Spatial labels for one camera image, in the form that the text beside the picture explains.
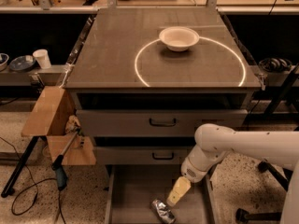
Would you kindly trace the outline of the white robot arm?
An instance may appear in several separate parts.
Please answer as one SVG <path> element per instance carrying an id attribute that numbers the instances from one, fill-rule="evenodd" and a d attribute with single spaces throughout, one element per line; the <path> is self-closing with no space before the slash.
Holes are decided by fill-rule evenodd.
<path id="1" fill-rule="evenodd" d="M 292 171 L 279 224 L 299 224 L 299 132 L 238 132 L 204 124 L 197 128 L 194 140 L 195 146 L 181 165 L 181 177 L 168 195 L 170 206 L 175 206 L 213 165 L 235 152 Z"/>

